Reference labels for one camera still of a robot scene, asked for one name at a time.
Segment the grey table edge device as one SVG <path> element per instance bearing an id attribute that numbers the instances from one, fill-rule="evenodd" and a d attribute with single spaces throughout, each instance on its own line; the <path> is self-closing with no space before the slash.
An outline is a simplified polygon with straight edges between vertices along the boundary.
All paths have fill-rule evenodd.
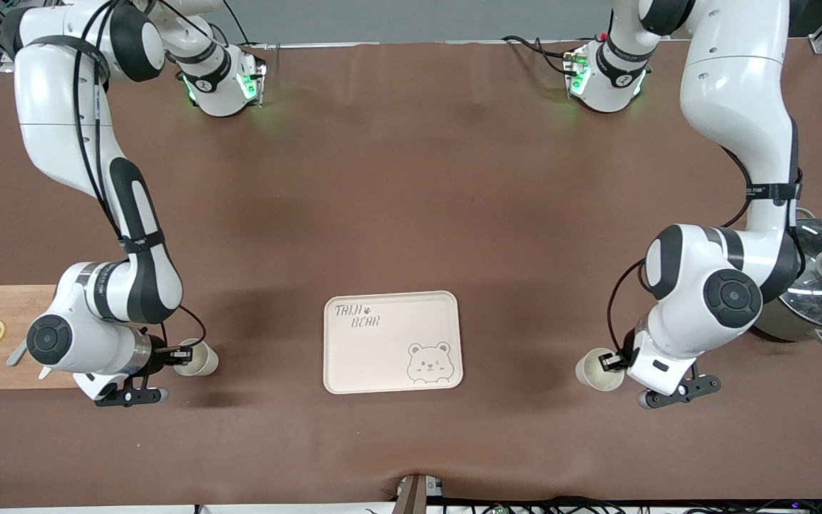
<path id="1" fill-rule="evenodd" d="M 399 482 L 391 514 L 443 514 L 445 510 L 442 479 L 414 474 Z"/>

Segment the cream bear print tray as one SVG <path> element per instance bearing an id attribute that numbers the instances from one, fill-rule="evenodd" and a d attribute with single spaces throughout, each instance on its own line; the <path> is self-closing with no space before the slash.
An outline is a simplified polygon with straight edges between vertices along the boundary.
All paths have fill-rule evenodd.
<path id="1" fill-rule="evenodd" d="M 335 395 L 459 386 L 459 303 L 448 291 L 336 296 L 323 310 L 323 386 Z"/>

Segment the grey-green electric pot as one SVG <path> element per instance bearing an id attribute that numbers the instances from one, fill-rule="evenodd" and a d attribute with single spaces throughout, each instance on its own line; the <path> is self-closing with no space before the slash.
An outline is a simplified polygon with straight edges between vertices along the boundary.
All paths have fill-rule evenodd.
<path id="1" fill-rule="evenodd" d="M 811 211 L 804 208 L 797 208 L 796 214 L 797 221 L 800 218 L 816 218 Z M 799 318 L 788 307 L 785 307 L 778 297 L 763 307 L 762 315 L 754 328 L 774 341 L 818 341 L 822 345 L 822 326 Z"/>

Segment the brown table cover sheet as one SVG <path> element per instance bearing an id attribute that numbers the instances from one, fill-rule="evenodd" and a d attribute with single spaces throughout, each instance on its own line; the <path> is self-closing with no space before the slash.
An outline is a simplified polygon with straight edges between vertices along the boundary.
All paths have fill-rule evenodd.
<path id="1" fill-rule="evenodd" d="M 158 374 L 160 405 L 0 391 L 0 508 L 378 501 L 414 473 L 480 500 L 820 500 L 819 344 L 746 335 L 699 359 L 720 393 L 655 412 L 575 378 L 653 237 L 743 205 L 681 115 L 687 49 L 612 115 L 506 44 L 271 52 L 264 107 L 229 119 L 173 72 L 112 84 L 220 365 Z M 326 303 L 407 291 L 457 297 L 460 386 L 329 393 Z"/>

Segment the white plastic cup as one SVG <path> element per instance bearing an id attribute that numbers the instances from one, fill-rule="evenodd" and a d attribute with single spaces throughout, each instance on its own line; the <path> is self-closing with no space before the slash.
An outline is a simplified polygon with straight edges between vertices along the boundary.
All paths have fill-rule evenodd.
<path id="1" fill-rule="evenodd" d="M 602 358 L 606 356 L 614 356 L 614 354 L 607 348 L 595 348 L 588 351 L 575 365 L 577 380 L 600 393 L 610 393 L 619 388 L 625 381 L 626 371 L 622 368 L 604 370 Z"/>
<path id="2" fill-rule="evenodd" d="M 173 370 L 183 377 L 209 376 L 218 368 L 219 357 L 215 349 L 206 342 L 199 342 L 191 348 L 191 359 L 186 363 L 173 365 Z"/>

